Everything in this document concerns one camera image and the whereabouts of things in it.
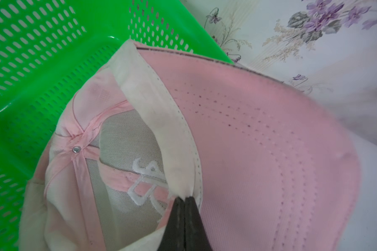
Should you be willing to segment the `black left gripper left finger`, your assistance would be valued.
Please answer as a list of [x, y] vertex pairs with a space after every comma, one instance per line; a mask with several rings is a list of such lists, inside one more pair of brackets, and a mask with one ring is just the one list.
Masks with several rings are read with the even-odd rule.
[[185, 251], [185, 203], [174, 200], [158, 251]]

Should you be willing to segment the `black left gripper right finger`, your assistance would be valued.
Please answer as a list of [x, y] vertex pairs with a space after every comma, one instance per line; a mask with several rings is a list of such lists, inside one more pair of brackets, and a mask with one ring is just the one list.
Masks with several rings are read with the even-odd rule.
[[186, 251], [212, 251], [206, 235], [203, 222], [193, 197], [188, 197], [185, 203], [184, 240]]

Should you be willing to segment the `pink baseball cap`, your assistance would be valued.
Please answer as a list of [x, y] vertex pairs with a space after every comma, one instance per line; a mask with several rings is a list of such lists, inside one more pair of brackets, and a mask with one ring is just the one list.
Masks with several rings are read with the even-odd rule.
[[157, 251], [193, 197], [213, 251], [334, 251], [359, 186], [344, 128], [299, 91], [127, 41], [63, 111], [18, 248]]

